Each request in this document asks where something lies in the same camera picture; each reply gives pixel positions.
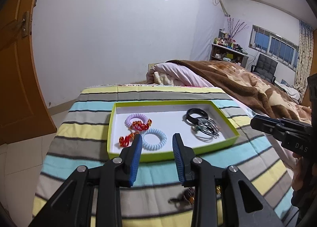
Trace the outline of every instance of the curtain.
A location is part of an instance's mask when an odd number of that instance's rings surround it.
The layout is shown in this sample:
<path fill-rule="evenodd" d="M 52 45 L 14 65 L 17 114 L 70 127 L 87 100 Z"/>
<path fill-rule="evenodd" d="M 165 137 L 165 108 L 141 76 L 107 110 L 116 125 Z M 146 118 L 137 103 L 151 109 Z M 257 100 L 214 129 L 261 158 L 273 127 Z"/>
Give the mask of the curtain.
<path fill-rule="evenodd" d="M 295 88 L 301 94 L 300 101 L 302 101 L 307 88 L 310 67 L 312 66 L 314 38 L 313 29 L 310 25 L 301 20 L 299 24 L 299 58 L 295 74 Z"/>

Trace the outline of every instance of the bolt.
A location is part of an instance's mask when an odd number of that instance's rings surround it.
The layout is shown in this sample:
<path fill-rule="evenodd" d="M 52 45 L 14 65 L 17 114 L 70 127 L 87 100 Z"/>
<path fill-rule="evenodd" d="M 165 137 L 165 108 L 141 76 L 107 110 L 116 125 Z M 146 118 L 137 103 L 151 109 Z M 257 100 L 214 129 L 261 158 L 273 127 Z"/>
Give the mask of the bolt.
<path fill-rule="evenodd" d="M 78 172 L 84 172 L 86 170 L 86 166 L 85 165 L 81 165 L 77 167 L 77 171 Z"/>
<path fill-rule="evenodd" d="M 237 172 L 237 171 L 238 171 L 238 168 L 237 168 L 237 166 L 230 165 L 230 166 L 229 166 L 229 171 Z"/>
<path fill-rule="evenodd" d="M 202 163 L 202 158 L 194 157 L 193 162 L 196 163 L 196 164 L 200 164 L 200 163 Z"/>
<path fill-rule="evenodd" d="M 112 159 L 112 161 L 115 164 L 120 164 L 120 163 L 122 163 L 122 158 L 121 157 L 115 157 L 115 158 Z"/>

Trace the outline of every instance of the light blue stripe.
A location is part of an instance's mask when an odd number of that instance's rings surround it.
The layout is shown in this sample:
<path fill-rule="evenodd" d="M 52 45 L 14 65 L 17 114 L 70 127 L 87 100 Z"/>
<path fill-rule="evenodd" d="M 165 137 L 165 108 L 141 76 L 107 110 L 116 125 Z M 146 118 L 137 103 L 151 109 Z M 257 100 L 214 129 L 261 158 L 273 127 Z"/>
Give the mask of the light blue stripe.
<path fill-rule="evenodd" d="M 291 199 L 293 196 L 293 191 L 294 190 L 290 188 L 288 192 L 285 194 L 285 196 L 282 198 L 281 202 L 274 209 L 274 211 L 280 219 L 282 219 L 286 212 L 291 208 Z"/>
<path fill-rule="evenodd" d="M 202 158 L 214 166 L 226 168 L 229 165 L 238 164 L 255 156 L 257 154 L 256 150 L 261 152 L 270 146 L 269 142 L 265 143 L 261 138 L 256 138 L 253 140 L 253 144 L 245 143 L 230 147 L 226 150 L 203 155 Z M 67 179 L 79 165 L 86 165 L 88 168 L 93 168 L 101 166 L 102 163 L 98 161 L 72 160 L 47 155 L 43 163 L 42 172 L 61 179 Z M 178 182 L 175 162 L 165 161 L 140 164 L 134 186 L 159 185 L 175 182 Z"/>
<path fill-rule="evenodd" d="M 238 106 L 233 100 L 211 100 L 217 107 Z M 90 101 L 75 102 L 70 110 L 112 110 L 115 102 Z"/>

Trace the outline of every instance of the chair armrest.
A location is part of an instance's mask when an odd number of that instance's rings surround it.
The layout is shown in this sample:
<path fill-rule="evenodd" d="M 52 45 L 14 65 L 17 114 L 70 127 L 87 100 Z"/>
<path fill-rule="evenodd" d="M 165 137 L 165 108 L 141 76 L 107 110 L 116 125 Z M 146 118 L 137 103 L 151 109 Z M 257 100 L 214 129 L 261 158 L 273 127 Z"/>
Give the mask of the chair armrest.
<path fill-rule="evenodd" d="M 256 65 L 252 65 L 250 72 L 253 72 L 255 68 L 256 68 Z"/>

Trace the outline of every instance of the door panel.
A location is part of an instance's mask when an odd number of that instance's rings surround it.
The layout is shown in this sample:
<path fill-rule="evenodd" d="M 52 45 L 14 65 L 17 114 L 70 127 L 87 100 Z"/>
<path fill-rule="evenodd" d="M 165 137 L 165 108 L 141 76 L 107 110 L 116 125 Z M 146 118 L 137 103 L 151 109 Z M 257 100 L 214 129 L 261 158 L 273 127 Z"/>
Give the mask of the door panel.
<path fill-rule="evenodd" d="M 7 0 L 0 11 L 0 145 L 56 132 L 33 61 L 33 4 Z"/>

